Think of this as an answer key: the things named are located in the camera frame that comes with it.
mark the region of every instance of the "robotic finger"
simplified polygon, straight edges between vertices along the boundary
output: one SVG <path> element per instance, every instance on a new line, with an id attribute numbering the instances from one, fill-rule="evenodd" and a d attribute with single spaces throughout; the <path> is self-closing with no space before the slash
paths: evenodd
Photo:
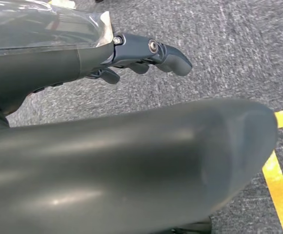
<path id="1" fill-rule="evenodd" d="M 111 84 L 120 80 L 117 73 L 106 70 L 107 67 L 129 68 L 137 74 L 145 74 L 149 65 L 154 65 L 163 72 L 179 76 L 186 76 L 192 69 L 191 63 L 179 49 L 153 38 L 118 33 L 115 34 L 114 44 L 114 54 L 88 78 L 102 78 Z"/>

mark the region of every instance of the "transparent plastic cover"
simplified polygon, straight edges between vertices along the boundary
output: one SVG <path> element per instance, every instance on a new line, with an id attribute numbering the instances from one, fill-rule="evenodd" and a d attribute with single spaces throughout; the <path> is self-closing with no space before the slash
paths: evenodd
<path id="1" fill-rule="evenodd" d="M 0 55 L 93 48 L 113 38 L 109 12 L 88 13 L 35 0 L 0 1 Z"/>

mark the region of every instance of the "screw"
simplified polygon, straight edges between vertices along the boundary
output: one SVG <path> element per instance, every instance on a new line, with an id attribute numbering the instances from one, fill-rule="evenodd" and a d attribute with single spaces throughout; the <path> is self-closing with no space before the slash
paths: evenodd
<path id="1" fill-rule="evenodd" d="M 114 45 L 120 45 L 122 44 L 122 38 L 120 37 L 115 37 L 114 38 Z"/>
<path id="2" fill-rule="evenodd" d="M 159 49 L 157 42 L 154 39 L 149 40 L 148 47 L 149 47 L 149 50 L 153 54 L 156 54 Z"/>

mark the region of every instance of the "robotic hand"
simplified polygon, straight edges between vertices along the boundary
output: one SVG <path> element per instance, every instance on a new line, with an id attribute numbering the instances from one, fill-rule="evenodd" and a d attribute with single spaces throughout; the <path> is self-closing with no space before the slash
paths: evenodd
<path id="1" fill-rule="evenodd" d="M 114 52 L 88 78 L 101 78 L 115 84 L 120 76 L 108 68 L 129 68 L 137 74 L 145 74 L 149 65 L 155 65 L 163 72 L 173 72 L 186 76 L 192 69 L 191 62 L 181 51 L 169 45 L 157 42 L 152 38 L 128 33 L 117 33 L 114 38 Z"/>
<path id="2" fill-rule="evenodd" d="M 179 76 L 192 68 L 176 48 L 154 38 L 114 33 L 108 12 L 0 1 L 0 111 L 5 116 L 45 87 L 84 77 L 115 84 L 120 76 L 110 67 L 144 74 L 149 65 Z"/>

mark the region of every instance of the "gray carpet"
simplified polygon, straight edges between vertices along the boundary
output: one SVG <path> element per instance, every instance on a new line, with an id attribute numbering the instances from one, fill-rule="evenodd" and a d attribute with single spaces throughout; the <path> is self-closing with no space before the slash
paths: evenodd
<path id="1" fill-rule="evenodd" d="M 12 126 L 210 97 L 248 98 L 283 110 L 283 0 L 104 0 L 99 6 L 79 0 L 77 7 L 109 10 L 117 29 L 181 48 L 194 69 L 185 78 L 151 68 L 142 76 L 120 71 L 114 86 L 83 79 L 48 88 L 8 117 Z M 276 153 L 283 170 L 283 130 Z M 212 220 L 214 233 L 283 232 L 262 173 Z"/>

